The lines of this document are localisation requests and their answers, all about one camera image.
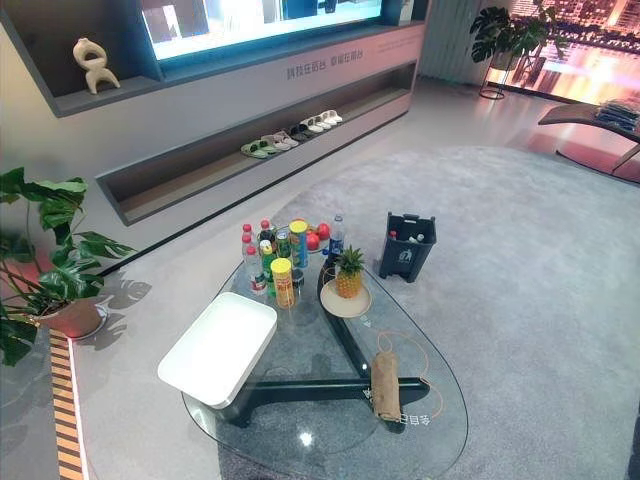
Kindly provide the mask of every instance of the green bottle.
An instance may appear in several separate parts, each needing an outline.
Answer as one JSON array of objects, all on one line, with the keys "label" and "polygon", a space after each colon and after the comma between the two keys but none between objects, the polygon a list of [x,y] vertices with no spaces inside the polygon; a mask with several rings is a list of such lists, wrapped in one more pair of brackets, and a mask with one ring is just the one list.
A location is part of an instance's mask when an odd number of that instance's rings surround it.
[{"label": "green bottle", "polygon": [[271,245],[262,247],[262,270],[264,270],[264,278],[267,280],[267,292],[270,297],[276,296],[276,287],[273,283],[273,273],[271,272],[271,262],[276,259],[275,253],[271,249]]}]

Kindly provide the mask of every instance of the city view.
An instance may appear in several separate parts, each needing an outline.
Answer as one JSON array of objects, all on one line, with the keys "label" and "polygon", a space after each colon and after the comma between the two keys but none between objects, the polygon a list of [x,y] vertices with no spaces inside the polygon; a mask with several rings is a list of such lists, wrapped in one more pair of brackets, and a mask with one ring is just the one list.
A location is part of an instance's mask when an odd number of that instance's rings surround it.
[{"label": "city view", "polygon": [[[544,0],[554,6],[560,33],[569,44],[564,58],[555,47],[523,59],[506,84],[598,104],[612,98],[640,101],[640,0]],[[518,0],[512,15],[534,15],[532,0]],[[505,72],[492,70],[502,82]]]}]

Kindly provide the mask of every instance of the small trash bin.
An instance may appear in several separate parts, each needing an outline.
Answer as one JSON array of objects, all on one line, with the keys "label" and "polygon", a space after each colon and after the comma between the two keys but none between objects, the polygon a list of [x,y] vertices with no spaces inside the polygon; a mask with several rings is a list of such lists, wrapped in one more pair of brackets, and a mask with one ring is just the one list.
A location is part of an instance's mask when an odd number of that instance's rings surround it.
[{"label": "small trash bin", "polygon": [[[395,239],[390,232],[395,231]],[[422,242],[414,243],[409,237],[417,238],[424,235]],[[387,216],[386,240],[380,261],[379,275],[400,275],[407,282],[415,281],[424,261],[427,259],[431,247],[436,243],[436,218],[420,218],[418,215]]]}]

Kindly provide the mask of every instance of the tv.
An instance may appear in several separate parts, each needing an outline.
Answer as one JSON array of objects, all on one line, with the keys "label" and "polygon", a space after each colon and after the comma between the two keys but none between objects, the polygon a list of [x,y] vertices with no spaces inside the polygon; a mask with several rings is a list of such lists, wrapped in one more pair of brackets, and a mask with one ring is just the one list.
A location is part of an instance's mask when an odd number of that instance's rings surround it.
[{"label": "tv", "polygon": [[380,17],[383,0],[141,0],[157,60]]}]

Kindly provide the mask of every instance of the towel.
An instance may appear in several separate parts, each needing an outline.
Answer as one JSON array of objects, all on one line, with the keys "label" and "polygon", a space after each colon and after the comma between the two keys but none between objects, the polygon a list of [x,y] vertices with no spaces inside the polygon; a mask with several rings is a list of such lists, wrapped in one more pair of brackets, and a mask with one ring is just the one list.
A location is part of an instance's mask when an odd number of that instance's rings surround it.
[{"label": "towel", "polygon": [[383,420],[400,421],[398,360],[393,352],[380,352],[373,360],[371,390],[373,412]]}]

